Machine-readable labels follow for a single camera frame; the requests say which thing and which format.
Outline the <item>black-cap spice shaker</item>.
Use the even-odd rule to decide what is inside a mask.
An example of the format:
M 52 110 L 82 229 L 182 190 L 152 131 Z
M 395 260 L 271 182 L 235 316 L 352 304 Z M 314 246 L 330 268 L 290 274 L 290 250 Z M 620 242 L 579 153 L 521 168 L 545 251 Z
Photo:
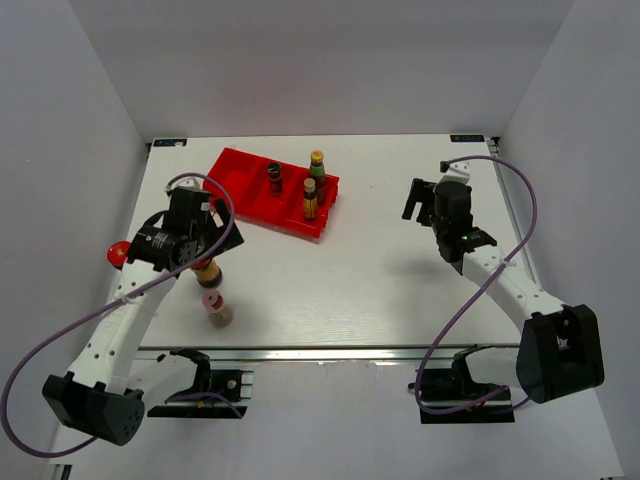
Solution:
M 269 179 L 270 192 L 274 196 L 278 196 L 283 191 L 282 184 L 282 167 L 277 162 L 270 162 L 266 168 Z

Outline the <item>yellow-label dark sauce bottle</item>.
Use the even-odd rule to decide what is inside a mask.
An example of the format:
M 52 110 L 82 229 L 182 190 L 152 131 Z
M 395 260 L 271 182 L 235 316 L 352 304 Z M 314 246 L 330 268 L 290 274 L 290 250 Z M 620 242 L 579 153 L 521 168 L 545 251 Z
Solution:
M 318 210 L 318 191 L 316 182 L 309 177 L 303 183 L 303 215 L 306 220 L 314 220 Z

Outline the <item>pink-cap spice jar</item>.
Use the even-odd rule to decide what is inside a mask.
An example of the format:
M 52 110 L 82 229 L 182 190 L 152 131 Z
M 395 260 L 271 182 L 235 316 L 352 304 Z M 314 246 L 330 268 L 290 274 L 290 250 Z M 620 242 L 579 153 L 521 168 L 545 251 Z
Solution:
M 216 289 L 207 290 L 201 297 L 202 305 L 216 328 L 226 328 L 233 321 L 233 310 Z

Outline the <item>green-label red sauce bottle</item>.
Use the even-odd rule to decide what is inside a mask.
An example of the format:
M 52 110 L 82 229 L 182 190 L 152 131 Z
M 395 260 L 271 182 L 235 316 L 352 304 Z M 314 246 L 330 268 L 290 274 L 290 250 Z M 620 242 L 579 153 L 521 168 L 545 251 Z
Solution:
M 325 202 L 326 172 L 324 166 L 324 153 L 321 150 L 313 150 L 310 154 L 309 175 L 314 180 L 319 205 Z

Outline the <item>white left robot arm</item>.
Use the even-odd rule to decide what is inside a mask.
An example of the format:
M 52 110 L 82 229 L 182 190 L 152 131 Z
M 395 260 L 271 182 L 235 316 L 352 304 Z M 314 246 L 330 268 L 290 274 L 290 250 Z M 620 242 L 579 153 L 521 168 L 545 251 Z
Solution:
M 158 405 L 217 397 L 210 359 L 195 349 L 174 348 L 139 373 L 131 368 L 180 274 L 242 244 L 229 207 L 206 190 L 175 187 L 168 208 L 141 225 L 125 254 L 114 309 L 102 316 L 67 372 L 49 376 L 43 386 L 64 426 L 123 446 Z

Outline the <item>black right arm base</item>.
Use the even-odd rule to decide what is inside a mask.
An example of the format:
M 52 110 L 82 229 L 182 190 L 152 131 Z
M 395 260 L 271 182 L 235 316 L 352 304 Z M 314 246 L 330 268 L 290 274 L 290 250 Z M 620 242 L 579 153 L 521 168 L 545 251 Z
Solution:
M 474 345 L 456 353 L 448 367 L 426 368 L 419 388 L 421 402 L 431 409 L 442 410 L 471 402 L 498 389 L 496 384 L 477 383 L 471 379 L 466 357 L 480 350 L 481 346 Z M 433 415 L 420 411 L 420 421 L 423 425 L 514 423 L 511 406 L 511 392 L 507 389 L 490 401 L 455 413 Z

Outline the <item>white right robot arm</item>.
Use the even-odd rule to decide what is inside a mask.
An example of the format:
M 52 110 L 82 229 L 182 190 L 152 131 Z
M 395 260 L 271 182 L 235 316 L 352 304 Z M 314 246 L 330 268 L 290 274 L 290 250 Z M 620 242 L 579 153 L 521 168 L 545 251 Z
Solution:
M 601 385 L 605 372 L 595 312 L 545 292 L 507 261 L 497 241 L 474 226 L 471 191 L 459 181 L 415 179 L 402 217 L 433 230 L 440 256 L 506 314 L 520 343 L 477 345 L 456 354 L 446 377 L 424 374 L 422 399 L 472 399 L 512 386 L 542 404 Z

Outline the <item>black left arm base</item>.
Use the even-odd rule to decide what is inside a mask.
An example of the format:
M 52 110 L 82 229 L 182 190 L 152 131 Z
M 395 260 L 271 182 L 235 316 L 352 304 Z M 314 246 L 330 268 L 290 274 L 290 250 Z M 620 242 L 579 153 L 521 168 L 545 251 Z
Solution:
M 245 368 L 212 367 L 202 386 L 174 394 L 147 413 L 149 418 L 242 419 L 252 396 L 254 372 Z

